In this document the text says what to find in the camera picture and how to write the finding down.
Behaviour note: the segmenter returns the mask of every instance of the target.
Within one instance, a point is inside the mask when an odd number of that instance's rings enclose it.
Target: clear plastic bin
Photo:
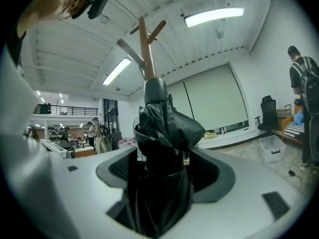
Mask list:
[[[283,159],[286,145],[276,135],[260,138],[259,142],[264,163],[274,163]]]

